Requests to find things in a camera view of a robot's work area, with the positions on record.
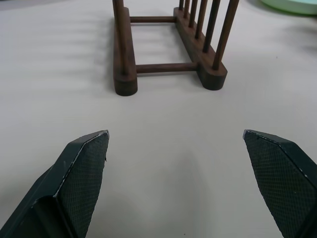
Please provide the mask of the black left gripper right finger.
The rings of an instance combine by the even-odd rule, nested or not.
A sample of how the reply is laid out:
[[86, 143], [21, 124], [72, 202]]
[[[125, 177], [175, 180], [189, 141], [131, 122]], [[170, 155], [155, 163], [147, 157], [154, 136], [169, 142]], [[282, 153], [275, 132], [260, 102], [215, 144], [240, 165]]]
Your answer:
[[317, 236], [317, 165], [294, 142], [246, 129], [259, 191], [285, 238]]

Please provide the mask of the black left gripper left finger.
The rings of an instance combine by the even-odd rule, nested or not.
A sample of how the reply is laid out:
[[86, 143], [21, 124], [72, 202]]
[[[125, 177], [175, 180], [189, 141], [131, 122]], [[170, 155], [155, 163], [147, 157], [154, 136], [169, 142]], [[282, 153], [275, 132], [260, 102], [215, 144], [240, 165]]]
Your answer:
[[99, 197], [108, 130], [67, 144], [0, 230], [2, 238], [84, 238]]

